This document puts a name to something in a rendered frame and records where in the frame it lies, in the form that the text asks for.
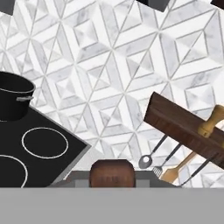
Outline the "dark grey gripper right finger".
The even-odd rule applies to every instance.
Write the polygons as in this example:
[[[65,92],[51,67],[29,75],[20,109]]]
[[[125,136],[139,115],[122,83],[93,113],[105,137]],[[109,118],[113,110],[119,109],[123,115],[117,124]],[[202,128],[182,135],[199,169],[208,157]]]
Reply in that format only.
[[[176,188],[175,185],[160,180],[153,171],[135,171],[137,188]]]

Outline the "dark grey range hood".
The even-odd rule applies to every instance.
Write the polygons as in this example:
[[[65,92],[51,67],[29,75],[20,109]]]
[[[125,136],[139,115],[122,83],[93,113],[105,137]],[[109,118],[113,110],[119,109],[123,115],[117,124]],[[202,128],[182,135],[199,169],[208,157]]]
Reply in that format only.
[[[15,0],[0,0],[0,12],[12,16]]]

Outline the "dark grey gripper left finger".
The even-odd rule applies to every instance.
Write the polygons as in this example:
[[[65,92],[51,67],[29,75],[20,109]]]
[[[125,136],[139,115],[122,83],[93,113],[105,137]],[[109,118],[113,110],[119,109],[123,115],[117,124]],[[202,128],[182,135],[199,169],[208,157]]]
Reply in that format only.
[[[66,179],[61,180],[51,187],[84,188],[89,187],[89,171],[72,171]]]

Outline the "hanging wooden spatula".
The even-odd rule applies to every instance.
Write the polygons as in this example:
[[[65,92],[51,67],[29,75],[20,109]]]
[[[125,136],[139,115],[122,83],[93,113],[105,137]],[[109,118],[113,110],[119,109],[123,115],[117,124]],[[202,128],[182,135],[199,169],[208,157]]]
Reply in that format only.
[[[185,166],[189,161],[191,161],[196,156],[195,152],[191,152],[179,165],[175,168],[167,169],[166,172],[161,177],[161,180],[173,183],[179,176],[179,170]]]

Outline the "black hob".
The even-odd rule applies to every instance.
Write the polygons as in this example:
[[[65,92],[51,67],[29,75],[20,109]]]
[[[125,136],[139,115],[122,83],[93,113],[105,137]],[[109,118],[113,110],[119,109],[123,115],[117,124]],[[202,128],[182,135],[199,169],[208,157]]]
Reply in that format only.
[[[18,121],[0,121],[0,187],[47,187],[59,182],[89,148],[34,108]]]

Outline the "dark brown wall cupboard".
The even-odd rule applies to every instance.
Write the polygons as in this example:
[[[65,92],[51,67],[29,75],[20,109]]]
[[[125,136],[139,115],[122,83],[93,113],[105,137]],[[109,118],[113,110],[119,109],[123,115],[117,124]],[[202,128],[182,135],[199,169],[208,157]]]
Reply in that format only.
[[[224,0],[212,0],[211,4],[224,10]]]

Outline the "hanging dark slotted spatula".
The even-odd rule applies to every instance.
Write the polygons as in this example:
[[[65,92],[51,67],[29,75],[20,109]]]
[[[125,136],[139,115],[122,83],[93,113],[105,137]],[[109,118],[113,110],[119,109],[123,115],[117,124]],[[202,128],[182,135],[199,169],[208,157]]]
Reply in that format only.
[[[179,143],[172,151],[171,153],[167,156],[167,158],[164,160],[164,162],[160,166],[154,166],[152,171],[154,174],[159,178],[163,172],[163,166],[165,163],[176,153],[176,151],[181,147],[181,143]]]

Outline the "dark wooden wall shelf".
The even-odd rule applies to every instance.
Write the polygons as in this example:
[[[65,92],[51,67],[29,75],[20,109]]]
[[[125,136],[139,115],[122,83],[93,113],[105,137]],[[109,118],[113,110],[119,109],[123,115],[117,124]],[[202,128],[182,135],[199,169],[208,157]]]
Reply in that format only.
[[[203,119],[156,92],[150,97],[143,120],[203,158],[215,156],[211,162],[224,170],[223,130],[214,128],[212,135],[204,138],[198,134]]]

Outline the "black wall cupboard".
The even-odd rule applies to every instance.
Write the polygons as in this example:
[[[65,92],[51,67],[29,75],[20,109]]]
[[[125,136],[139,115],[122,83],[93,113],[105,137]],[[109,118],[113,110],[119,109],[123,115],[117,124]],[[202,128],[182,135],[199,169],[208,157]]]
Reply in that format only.
[[[170,0],[137,0],[139,3],[147,5],[154,10],[164,12]]]

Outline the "black cooking pot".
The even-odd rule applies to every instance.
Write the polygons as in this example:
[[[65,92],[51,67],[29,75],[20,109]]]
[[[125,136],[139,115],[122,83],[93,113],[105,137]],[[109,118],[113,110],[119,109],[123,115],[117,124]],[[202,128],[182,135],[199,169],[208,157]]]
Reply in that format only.
[[[36,86],[25,77],[0,71],[0,121],[10,122],[23,118]]]

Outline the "hanging metal spoon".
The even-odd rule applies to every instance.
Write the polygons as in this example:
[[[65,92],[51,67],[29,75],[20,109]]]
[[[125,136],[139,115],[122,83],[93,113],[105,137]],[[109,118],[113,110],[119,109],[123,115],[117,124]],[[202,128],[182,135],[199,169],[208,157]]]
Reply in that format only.
[[[146,169],[146,168],[151,166],[151,164],[152,164],[152,154],[157,151],[157,149],[161,146],[161,144],[165,141],[166,138],[167,138],[167,135],[164,135],[159,140],[159,142],[157,143],[157,145],[154,147],[154,149],[152,150],[152,152],[149,155],[143,155],[143,156],[140,157],[140,159],[138,161],[138,166],[139,166],[140,169]]]

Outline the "hanging black utensil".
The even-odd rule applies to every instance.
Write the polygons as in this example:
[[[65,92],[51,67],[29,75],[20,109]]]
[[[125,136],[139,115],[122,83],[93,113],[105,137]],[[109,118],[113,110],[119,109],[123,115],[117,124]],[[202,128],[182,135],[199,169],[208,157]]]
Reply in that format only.
[[[184,186],[186,183],[188,183],[193,177],[195,177],[205,166],[208,165],[208,163],[212,160],[213,158],[210,157],[208,158],[206,161],[204,161],[204,163],[199,167],[197,168],[197,170],[186,180],[184,181],[182,184],[178,185],[178,187],[182,187]]]

